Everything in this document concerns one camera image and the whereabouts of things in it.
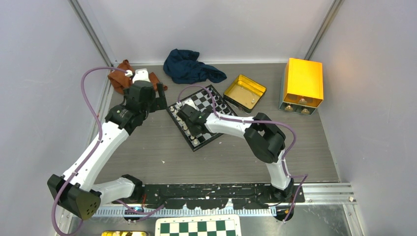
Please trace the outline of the gold tin tray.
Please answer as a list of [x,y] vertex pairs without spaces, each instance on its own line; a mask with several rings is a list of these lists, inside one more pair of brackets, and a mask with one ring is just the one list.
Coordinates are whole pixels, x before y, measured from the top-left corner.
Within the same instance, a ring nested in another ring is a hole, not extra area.
[[223,93],[223,98],[241,111],[250,114],[265,95],[267,88],[240,74]]

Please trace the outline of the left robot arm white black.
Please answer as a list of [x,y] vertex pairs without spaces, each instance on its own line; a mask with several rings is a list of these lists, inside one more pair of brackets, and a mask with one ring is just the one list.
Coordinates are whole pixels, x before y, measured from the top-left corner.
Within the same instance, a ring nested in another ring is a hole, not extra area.
[[109,110],[95,141],[67,171],[51,175],[47,182],[58,205],[82,220],[90,219],[101,205],[122,199],[137,203],[144,196],[142,181],[128,174],[95,184],[104,165],[136,127],[150,113],[167,108],[162,83],[135,81],[123,92],[123,102]]

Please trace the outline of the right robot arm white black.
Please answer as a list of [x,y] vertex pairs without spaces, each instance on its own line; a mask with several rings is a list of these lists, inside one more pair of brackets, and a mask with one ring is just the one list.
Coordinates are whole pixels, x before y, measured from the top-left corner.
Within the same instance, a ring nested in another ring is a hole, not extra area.
[[218,114],[212,109],[201,112],[184,104],[178,110],[177,116],[184,121],[193,136],[220,133],[246,140],[254,156],[267,166],[274,198],[285,202],[291,197],[294,179],[290,177],[284,160],[286,136],[266,114],[237,117]]

